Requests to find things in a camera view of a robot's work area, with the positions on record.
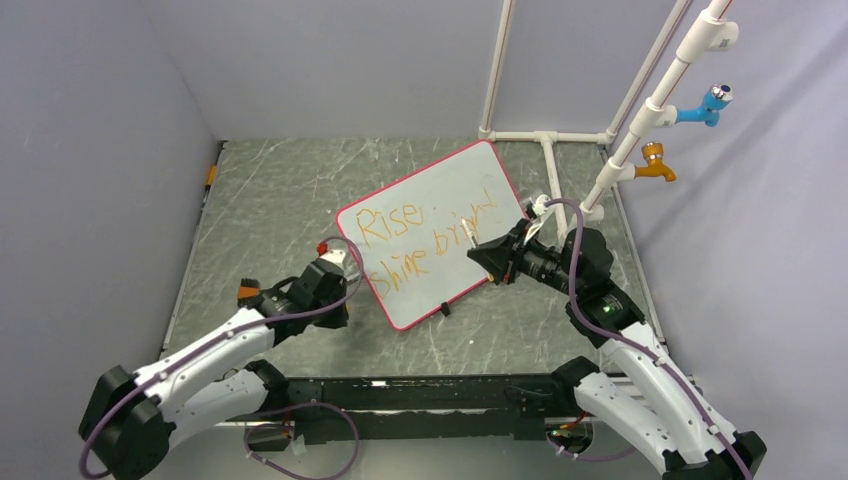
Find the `blue faucet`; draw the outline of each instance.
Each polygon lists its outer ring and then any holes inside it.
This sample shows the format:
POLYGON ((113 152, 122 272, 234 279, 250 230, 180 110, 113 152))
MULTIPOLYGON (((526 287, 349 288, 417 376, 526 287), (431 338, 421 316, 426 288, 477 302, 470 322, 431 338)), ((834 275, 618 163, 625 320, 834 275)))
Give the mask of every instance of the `blue faucet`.
POLYGON ((708 127, 718 125, 721 116, 720 110, 724 109, 733 100, 733 90, 729 85, 715 84, 707 90, 701 106, 692 110, 678 110, 677 120, 680 122, 704 122, 708 127))

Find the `orange faucet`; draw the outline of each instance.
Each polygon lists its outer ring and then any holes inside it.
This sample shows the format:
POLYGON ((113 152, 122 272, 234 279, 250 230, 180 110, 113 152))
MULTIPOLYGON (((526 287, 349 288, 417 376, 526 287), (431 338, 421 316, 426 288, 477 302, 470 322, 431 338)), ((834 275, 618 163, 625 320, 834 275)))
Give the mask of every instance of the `orange faucet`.
POLYGON ((636 167, 637 177, 663 177, 666 182, 677 180, 677 175, 662 163, 662 143, 649 142, 642 147, 642 158, 648 162, 647 167, 636 167))

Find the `faucet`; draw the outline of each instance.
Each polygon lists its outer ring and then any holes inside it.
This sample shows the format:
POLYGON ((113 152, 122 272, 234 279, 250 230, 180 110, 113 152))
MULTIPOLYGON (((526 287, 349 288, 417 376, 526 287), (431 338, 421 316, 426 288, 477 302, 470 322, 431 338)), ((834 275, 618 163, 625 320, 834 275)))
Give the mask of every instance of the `faucet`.
POLYGON ((692 110, 677 110, 677 120, 680 122, 704 122, 708 127, 718 125, 719 111, 733 100, 733 89, 730 85, 715 84, 707 90, 701 106, 692 110))
POLYGON ((642 158, 648 162, 647 167, 636 167, 636 177, 663 177, 666 182, 677 180, 677 175, 662 163, 663 146, 659 142, 648 142, 642 147, 642 158))

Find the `whiteboard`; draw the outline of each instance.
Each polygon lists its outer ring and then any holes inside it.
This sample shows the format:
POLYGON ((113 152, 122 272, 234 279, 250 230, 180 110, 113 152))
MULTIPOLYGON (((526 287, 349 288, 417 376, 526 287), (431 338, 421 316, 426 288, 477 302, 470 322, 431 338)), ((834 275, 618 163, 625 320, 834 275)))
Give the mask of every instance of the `whiteboard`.
POLYGON ((336 224, 362 252, 365 278, 396 330, 483 283, 465 253, 523 216, 495 147, 481 140, 342 208, 336 224))

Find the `marker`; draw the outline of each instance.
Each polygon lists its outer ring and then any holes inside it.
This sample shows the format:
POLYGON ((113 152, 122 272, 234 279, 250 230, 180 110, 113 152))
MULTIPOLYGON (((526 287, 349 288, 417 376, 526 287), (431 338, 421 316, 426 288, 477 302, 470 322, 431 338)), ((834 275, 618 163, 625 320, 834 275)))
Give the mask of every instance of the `marker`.
POLYGON ((474 234, 471 233, 471 227, 468 226, 468 222, 466 222, 464 218, 462 219, 462 229, 465 230, 465 236, 468 237, 468 241, 471 242, 471 246, 473 248, 477 248, 479 243, 477 243, 477 239, 474 238, 474 234))

